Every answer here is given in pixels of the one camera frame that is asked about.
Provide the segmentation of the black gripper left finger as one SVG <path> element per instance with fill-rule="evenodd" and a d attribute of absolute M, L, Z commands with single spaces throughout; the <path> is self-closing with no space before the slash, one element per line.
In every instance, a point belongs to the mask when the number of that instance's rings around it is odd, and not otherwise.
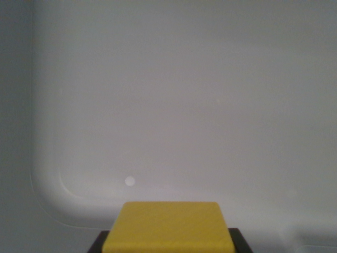
<path fill-rule="evenodd" d="M 102 248 L 109 232 L 109 230 L 101 231 L 90 246 L 87 253 L 102 253 Z"/>

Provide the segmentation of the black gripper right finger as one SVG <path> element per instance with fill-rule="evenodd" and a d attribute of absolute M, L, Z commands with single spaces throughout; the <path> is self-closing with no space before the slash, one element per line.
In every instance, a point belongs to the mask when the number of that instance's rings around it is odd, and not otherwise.
<path fill-rule="evenodd" d="M 236 253 L 253 253 L 253 250 L 238 228 L 229 228 L 229 233 Z"/>

